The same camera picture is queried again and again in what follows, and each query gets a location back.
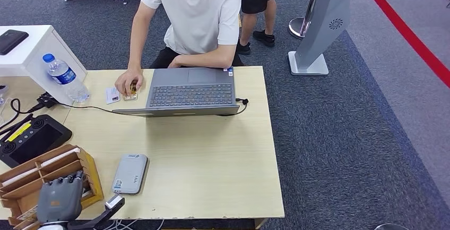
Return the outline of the person's right hand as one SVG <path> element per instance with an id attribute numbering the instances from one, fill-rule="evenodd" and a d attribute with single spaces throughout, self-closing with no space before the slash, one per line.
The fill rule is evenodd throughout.
<path id="1" fill-rule="evenodd" d="M 141 68 L 128 68 L 115 81 L 115 87 L 123 96 L 132 94 L 132 83 L 135 84 L 136 91 L 140 89 L 143 83 L 143 70 Z"/>

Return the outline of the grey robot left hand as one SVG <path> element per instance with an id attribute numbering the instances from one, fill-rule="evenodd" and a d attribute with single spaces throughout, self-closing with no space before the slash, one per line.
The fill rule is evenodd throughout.
<path id="1" fill-rule="evenodd" d="M 40 223 L 68 222 L 77 219 L 82 210 L 84 172 L 77 171 L 42 185 L 37 204 Z"/>

